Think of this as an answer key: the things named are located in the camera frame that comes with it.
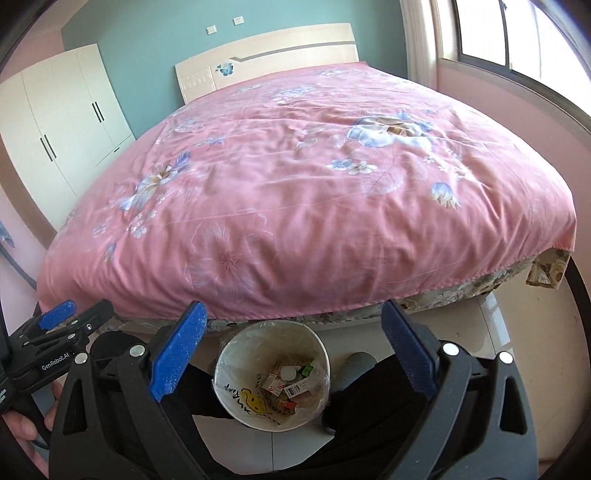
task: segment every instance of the metal screw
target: metal screw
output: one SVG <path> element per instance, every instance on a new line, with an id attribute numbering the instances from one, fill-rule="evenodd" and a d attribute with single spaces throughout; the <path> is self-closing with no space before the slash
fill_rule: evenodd
<path id="1" fill-rule="evenodd" d="M 146 353 L 146 347 L 143 345 L 135 345 L 129 349 L 129 354 L 133 357 L 139 357 Z"/>
<path id="2" fill-rule="evenodd" d="M 87 360 L 88 360 L 88 355 L 86 353 L 79 353 L 78 355 L 76 355 L 76 358 L 74 359 L 74 361 L 78 365 L 85 364 Z"/>
<path id="3" fill-rule="evenodd" d="M 499 353 L 499 360 L 504 364 L 511 365 L 513 363 L 513 355 L 509 352 L 501 352 Z"/>
<path id="4" fill-rule="evenodd" d="M 456 356 L 460 353 L 460 348 L 455 343 L 445 343 L 443 351 L 449 356 Z"/>

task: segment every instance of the wardrobe handle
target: wardrobe handle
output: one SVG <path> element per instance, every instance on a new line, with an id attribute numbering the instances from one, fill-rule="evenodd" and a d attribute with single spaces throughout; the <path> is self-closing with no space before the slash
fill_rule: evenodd
<path id="1" fill-rule="evenodd" d="M 49 150 L 47 149 L 47 147 L 45 146 L 45 143 L 43 142 L 43 138 L 39 137 L 39 140 L 41 140 L 41 145 L 43 145 L 43 148 L 45 149 L 45 153 L 47 154 L 47 156 L 49 157 L 49 159 L 51 161 L 53 161 L 53 158 L 51 157 L 51 155 L 49 154 Z"/>
<path id="2" fill-rule="evenodd" d="M 99 102 L 95 102 L 95 103 L 96 103 L 96 107 L 97 107 L 97 108 L 98 108 L 98 110 L 99 110 L 100 117 L 103 119 L 103 122 L 104 122 L 104 121 L 105 121 L 105 117 L 103 116 L 103 112 L 101 112 L 101 111 L 100 111 Z"/>
<path id="3" fill-rule="evenodd" d="M 47 139 L 47 135 L 43 135 L 43 136 L 45 137 L 45 141 L 47 142 L 47 146 L 49 147 L 49 150 L 51 150 L 51 153 L 53 153 L 53 158 L 57 159 L 57 155 L 53 151 L 53 148 L 51 147 L 51 144 L 49 143 L 49 140 Z"/>
<path id="4" fill-rule="evenodd" d="M 98 110 L 96 109 L 96 105 L 95 105 L 94 103 L 92 104 L 92 108 L 93 108 L 93 110 L 95 111 L 95 115 L 96 115 L 96 117 L 99 119 L 99 123 L 100 123 L 100 122 L 101 122 L 101 120 L 100 120 L 100 117 L 99 117 L 99 112 L 98 112 Z"/>

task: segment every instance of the white trash can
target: white trash can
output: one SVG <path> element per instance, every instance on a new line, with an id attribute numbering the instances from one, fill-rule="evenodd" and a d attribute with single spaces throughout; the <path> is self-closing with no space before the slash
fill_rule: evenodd
<path id="1" fill-rule="evenodd" d="M 278 363 L 305 362 L 314 362 L 305 386 L 309 394 L 297 404 L 295 413 L 287 416 L 272 405 L 261 389 Z M 287 432 L 324 410 L 330 390 L 329 358 L 318 336 L 306 325 L 289 320 L 259 322 L 224 347 L 217 361 L 213 389 L 228 413 L 244 425 L 264 432 Z"/>

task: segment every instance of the trash can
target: trash can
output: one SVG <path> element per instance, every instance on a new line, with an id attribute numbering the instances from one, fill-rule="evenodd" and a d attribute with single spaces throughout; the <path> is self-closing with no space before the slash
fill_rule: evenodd
<path id="1" fill-rule="evenodd" d="M 259 322 L 224 347 L 213 389 L 228 413 L 244 425 L 287 432 L 324 410 L 330 390 L 329 358 L 306 325 Z"/>

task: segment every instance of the window pane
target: window pane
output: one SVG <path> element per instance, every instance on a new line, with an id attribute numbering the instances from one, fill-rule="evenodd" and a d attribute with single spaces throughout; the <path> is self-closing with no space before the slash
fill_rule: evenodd
<path id="1" fill-rule="evenodd" d="M 540 81 L 540 43 L 534 7 L 530 0 L 504 2 L 511 68 Z"/>
<path id="2" fill-rule="evenodd" d="M 456 0 L 466 55 L 505 64 L 505 31 L 498 0 Z"/>
<path id="3" fill-rule="evenodd" d="M 540 32 L 541 82 L 591 115 L 591 80 L 558 28 L 534 8 Z"/>

